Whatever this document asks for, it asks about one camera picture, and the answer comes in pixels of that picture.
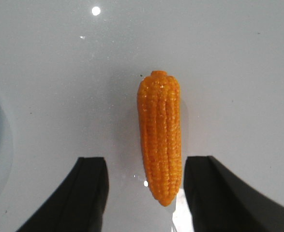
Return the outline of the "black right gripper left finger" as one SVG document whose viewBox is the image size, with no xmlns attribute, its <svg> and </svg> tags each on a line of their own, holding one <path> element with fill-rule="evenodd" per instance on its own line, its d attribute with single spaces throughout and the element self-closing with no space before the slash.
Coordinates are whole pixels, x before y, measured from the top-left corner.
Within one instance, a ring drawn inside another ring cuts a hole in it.
<svg viewBox="0 0 284 232">
<path fill-rule="evenodd" d="M 20 232 L 100 232 L 109 193 L 103 157 L 78 158 L 53 194 Z"/>
</svg>

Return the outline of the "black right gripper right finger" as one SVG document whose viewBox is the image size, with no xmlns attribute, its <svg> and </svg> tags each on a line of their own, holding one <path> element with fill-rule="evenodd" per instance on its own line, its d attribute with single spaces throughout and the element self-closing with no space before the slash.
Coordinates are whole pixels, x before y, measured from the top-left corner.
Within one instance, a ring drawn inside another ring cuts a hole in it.
<svg viewBox="0 0 284 232">
<path fill-rule="evenodd" d="M 183 187 L 196 232 L 284 232 L 284 206 L 213 156 L 187 158 Z"/>
</svg>

